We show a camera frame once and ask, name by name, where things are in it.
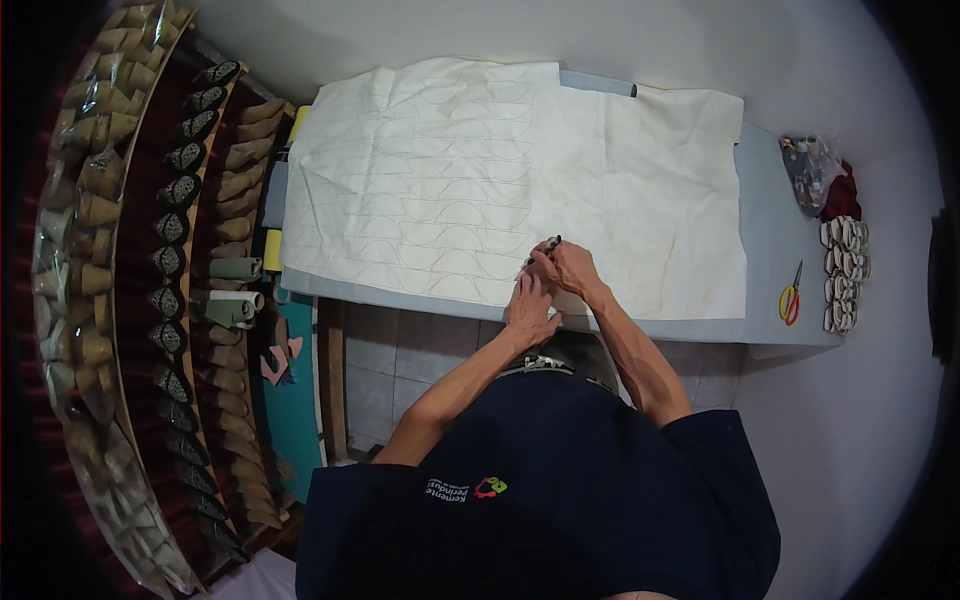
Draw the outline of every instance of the printed logo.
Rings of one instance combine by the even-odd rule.
[[[455,486],[434,478],[426,482],[423,493],[447,502],[466,502],[469,489],[470,486]]]
[[[473,489],[473,495],[478,498],[493,498],[506,489],[507,484],[503,483],[496,477],[484,477],[483,480],[477,484],[477,487]]]

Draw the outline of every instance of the green fabric roll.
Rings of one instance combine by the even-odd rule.
[[[223,327],[251,321],[256,313],[249,300],[207,300],[202,306],[204,318]]]
[[[250,283],[260,279],[262,258],[214,258],[210,261],[210,277]]]

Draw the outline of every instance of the navy t-shirt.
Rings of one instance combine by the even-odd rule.
[[[297,596],[758,599],[779,559],[735,411],[658,431],[597,385],[519,373],[419,467],[314,471]]]

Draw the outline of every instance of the pink paper cutout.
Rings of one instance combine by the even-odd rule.
[[[260,372],[270,383],[276,385],[283,376],[283,372],[287,370],[289,363],[287,362],[287,357],[283,355],[283,350],[280,349],[280,346],[270,346],[270,353],[276,357],[276,361],[280,367],[279,371],[274,372],[274,370],[270,368],[270,365],[267,364],[267,359],[260,356]]]
[[[303,337],[287,340],[287,346],[290,347],[290,355],[294,358],[300,356],[300,350],[303,348]]]

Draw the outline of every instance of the tile floor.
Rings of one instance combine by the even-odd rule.
[[[403,412],[501,328],[501,323],[348,303],[346,394],[353,447],[366,451],[390,440]],[[731,407],[743,346],[657,346],[693,398],[694,410]]]

